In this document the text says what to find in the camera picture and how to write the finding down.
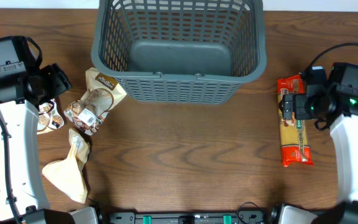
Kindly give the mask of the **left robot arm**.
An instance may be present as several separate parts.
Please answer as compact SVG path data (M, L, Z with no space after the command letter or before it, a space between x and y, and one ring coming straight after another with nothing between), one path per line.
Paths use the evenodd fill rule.
M50 208L37 144L39 106L71 83L56 63L42 67L32 47L30 37L0 38L0 223L74 223Z

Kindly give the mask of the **San Remo spaghetti packet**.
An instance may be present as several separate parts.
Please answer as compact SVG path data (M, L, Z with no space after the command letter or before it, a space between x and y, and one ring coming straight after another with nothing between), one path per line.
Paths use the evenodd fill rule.
M295 119L283 118L283 97L290 93L304 93L304 85L300 75L277 80L278 119L280 129L280 142L282 152L282 165L288 167L290 164L301 163L313 166L311 149L308 144L305 122Z

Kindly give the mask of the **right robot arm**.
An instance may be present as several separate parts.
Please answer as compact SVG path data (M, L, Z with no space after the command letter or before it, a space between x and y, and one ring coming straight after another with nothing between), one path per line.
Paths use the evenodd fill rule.
M337 204L323 211L282 204L270 223L358 223L358 65L334 63L277 81L283 166L312 165L305 122L329 130L336 153Z

